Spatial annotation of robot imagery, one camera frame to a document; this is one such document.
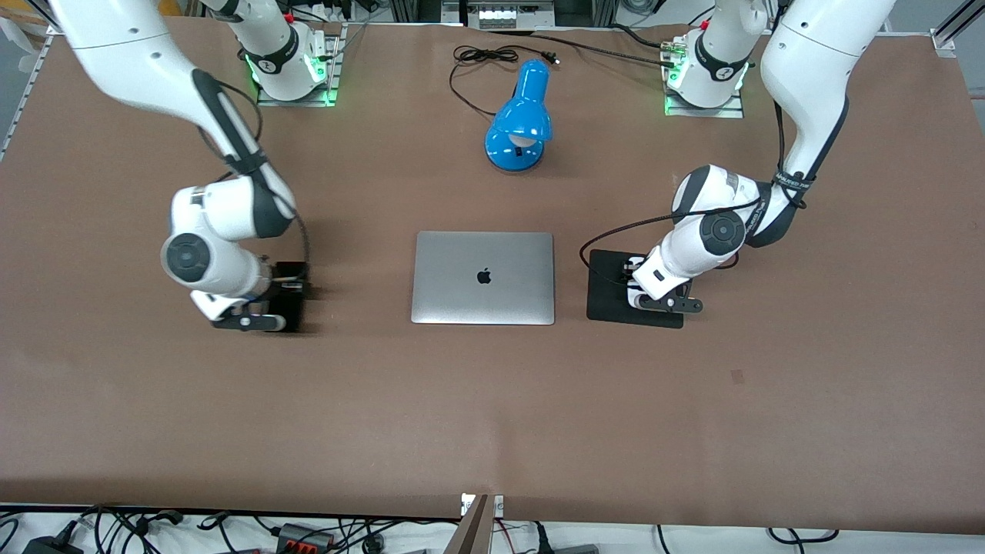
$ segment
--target brown table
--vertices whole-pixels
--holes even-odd
[[[169,24],[244,82],[223,25]],[[563,60],[523,175],[447,87],[453,46],[510,41]],[[651,67],[532,38],[379,26],[348,54],[337,107],[264,110],[319,287],[279,336],[211,329],[160,268],[171,195],[223,171],[195,129],[103,96],[56,41],[0,165],[0,500],[454,517],[485,491],[512,519],[985,530],[985,142],[927,38],[873,43],[810,209],[701,276],[683,330],[587,320],[577,250],[705,163],[769,177],[757,71],[747,117],[711,120],[665,117]],[[514,71],[458,86],[495,108]],[[553,233],[557,323],[411,324],[425,229]],[[249,246],[300,255],[296,229]]]

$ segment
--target metal post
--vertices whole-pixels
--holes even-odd
[[[944,19],[936,29],[931,29],[934,47],[938,50],[953,49],[954,39],[985,12],[985,0],[967,0]]]
[[[493,538],[495,501],[490,495],[479,495],[451,535],[444,554],[489,554]]]

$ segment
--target silver laptop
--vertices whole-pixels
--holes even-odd
[[[548,233],[421,231],[414,323],[554,323],[554,239]]]

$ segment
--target blue lamp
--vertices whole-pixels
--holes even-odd
[[[520,66],[520,75],[507,102],[486,133],[486,155],[496,167],[522,172],[544,155],[544,143],[554,137],[551,115],[544,106],[551,71],[539,59]]]

